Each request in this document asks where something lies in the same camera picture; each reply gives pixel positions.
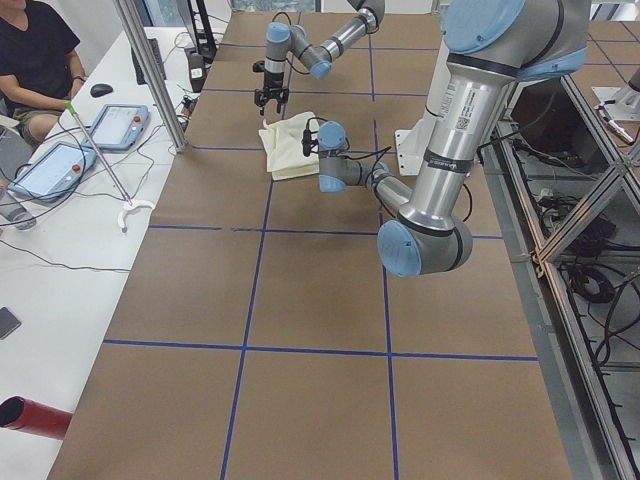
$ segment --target white table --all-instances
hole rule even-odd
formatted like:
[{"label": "white table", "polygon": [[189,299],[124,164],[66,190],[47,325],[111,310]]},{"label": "white table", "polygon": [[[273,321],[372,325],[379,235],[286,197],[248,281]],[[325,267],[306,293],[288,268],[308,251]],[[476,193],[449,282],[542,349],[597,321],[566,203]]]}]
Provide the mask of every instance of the white table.
[{"label": "white table", "polygon": [[[167,89],[174,105],[179,105],[183,89],[190,89],[187,62],[182,48],[174,49],[177,28],[150,28],[148,36],[159,41],[166,59]],[[178,38],[185,46],[188,37]],[[108,83],[114,92],[94,99],[91,85]],[[86,85],[73,100],[85,124],[91,123],[106,103],[146,104],[150,123],[143,138],[149,137],[161,118],[153,106],[146,85],[135,82],[131,53],[121,34],[96,67]],[[74,121],[65,113],[61,123],[69,128]],[[45,142],[34,154],[41,155],[57,137]],[[142,153],[155,164],[142,184],[137,198],[156,202],[173,161],[169,135],[161,127]],[[111,162],[125,155],[107,155]],[[132,194],[147,171],[150,161],[133,154],[115,167],[119,179]],[[110,193],[119,196],[99,162],[86,175],[78,192]],[[72,266],[130,269],[146,232],[151,211],[140,209],[127,217],[123,234],[116,219],[123,202],[107,196],[73,195],[61,206],[38,218],[33,229],[21,232],[6,227],[2,240],[30,250],[51,261]],[[27,204],[35,215],[46,207]],[[7,306],[22,326],[0,341],[0,402],[21,395],[54,407],[74,411],[113,311],[127,279],[126,273],[71,271],[47,266],[44,262],[0,245],[0,306]],[[35,435],[0,429],[0,478],[42,480],[47,477],[61,442]]]}]

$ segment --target computer mouse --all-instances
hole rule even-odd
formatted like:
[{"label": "computer mouse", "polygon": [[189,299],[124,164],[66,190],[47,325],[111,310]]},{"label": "computer mouse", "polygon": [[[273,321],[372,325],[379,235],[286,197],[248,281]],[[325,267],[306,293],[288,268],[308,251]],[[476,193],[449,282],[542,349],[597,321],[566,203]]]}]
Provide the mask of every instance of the computer mouse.
[{"label": "computer mouse", "polygon": [[113,87],[106,83],[96,83],[91,87],[91,90],[89,90],[89,93],[91,93],[93,98],[98,98],[111,92],[113,92]]}]

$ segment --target tablet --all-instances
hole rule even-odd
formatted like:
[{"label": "tablet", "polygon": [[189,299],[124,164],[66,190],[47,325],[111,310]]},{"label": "tablet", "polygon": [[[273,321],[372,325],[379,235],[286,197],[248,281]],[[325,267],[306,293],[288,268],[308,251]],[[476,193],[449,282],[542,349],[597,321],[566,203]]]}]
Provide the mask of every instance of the tablet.
[{"label": "tablet", "polygon": [[23,170],[9,190],[32,200],[54,202],[69,192],[96,161],[96,152],[58,142]]},{"label": "tablet", "polygon": [[[144,105],[105,105],[91,125],[89,134],[101,150],[129,150],[140,137],[149,120]],[[84,147],[90,146],[85,140]]]}]

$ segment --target metal pole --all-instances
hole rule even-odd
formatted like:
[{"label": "metal pole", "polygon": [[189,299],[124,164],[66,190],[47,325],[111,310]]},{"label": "metal pole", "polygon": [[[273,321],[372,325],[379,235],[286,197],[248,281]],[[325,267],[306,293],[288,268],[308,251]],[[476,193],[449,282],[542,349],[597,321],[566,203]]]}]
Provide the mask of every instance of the metal pole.
[{"label": "metal pole", "polygon": [[156,65],[134,2],[133,0],[113,0],[113,3],[176,151],[182,152],[187,146],[187,140],[173,109],[160,69]]}]

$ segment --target black phone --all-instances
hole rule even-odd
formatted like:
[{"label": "black phone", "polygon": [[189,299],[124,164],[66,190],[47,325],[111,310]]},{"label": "black phone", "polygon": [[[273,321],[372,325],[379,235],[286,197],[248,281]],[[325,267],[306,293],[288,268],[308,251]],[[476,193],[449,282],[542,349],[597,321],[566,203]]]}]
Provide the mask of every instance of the black phone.
[{"label": "black phone", "polygon": [[0,308],[0,340],[4,340],[18,328],[22,322],[7,307]]}]

